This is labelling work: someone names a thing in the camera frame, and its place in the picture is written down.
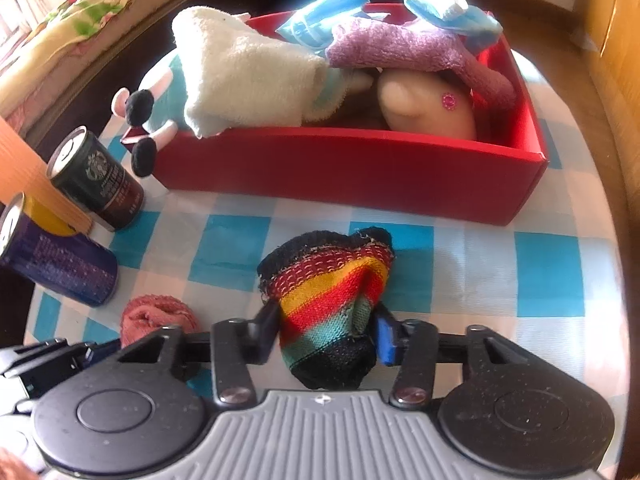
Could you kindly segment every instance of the fuzzy purple sock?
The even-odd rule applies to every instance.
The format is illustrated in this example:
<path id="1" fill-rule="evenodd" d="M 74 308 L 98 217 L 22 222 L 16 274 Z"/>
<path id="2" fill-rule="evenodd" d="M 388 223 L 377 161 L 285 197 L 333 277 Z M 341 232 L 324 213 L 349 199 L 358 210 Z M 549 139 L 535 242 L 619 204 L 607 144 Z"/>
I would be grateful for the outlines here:
<path id="1" fill-rule="evenodd" d="M 451 69 L 489 105 L 508 110 L 516 102 L 510 81 L 481 64 L 452 32 L 440 28 L 414 31 L 401 25 L 348 18 L 333 28 L 326 50 L 331 66 L 409 68 L 424 72 Z"/>

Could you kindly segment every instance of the red cardboard box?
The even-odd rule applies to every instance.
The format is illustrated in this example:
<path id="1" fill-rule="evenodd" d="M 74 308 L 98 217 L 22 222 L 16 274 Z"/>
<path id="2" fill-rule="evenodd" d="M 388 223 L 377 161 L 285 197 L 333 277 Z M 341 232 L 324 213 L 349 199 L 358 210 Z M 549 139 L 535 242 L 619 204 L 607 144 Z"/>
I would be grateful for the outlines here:
<path id="1" fill-rule="evenodd" d="M 387 21 L 415 17 L 402 4 L 370 4 Z M 249 20 L 261 34 L 290 12 Z M 479 137 L 488 142 L 351 128 L 235 128 L 207 139 L 191 132 L 158 153 L 154 176 L 169 189 L 343 203 L 506 225 L 536 187 L 548 160 L 529 93 L 504 37 L 479 60 L 513 83 L 507 113 L 474 97 Z M 123 136 L 132 148 L 136 138 Z"/>

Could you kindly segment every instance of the can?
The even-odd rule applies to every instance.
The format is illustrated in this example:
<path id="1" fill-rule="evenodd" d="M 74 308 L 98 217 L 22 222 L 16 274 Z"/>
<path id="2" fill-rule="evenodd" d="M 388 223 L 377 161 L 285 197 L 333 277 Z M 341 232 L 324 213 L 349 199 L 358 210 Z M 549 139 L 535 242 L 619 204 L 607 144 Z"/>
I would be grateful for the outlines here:
<path id="1" fill-rule="evenodd" d="M 89 306 L 108 301 L 118 279 L 115 254 L 24 193 L 0 216 L 0 264 Z"/>
<path id="2" fill-rule="evenodd" d="M 85 126 L 72 131 L 47 165 L 53 186 L 114 230 L 129 225 L 145 197 L 140 183 Z"/>

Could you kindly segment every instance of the pink flower gem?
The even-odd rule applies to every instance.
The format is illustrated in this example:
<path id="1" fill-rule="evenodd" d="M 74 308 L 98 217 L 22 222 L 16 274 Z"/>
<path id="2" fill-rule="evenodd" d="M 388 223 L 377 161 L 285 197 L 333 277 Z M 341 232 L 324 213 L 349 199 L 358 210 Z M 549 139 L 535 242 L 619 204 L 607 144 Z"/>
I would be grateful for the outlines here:
<path id="1" fill-rule="evenodd" d="M 456 109 L 456 97 L 453 94 L 446 93 L 442 95 L 442 106 L 444 106 L 450 112 Z"/>

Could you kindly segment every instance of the beige plush toy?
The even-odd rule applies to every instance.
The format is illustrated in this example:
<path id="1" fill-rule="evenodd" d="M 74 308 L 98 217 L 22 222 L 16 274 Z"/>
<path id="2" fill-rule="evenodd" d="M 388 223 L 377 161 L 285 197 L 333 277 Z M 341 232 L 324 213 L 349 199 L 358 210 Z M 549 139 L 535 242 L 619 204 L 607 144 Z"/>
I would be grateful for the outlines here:
<path id="1" fill-rule="evenodd" d="M 471 97 L 437 73 L 385 69 L 378 101 L 392 130 L 476 140 Z"/>

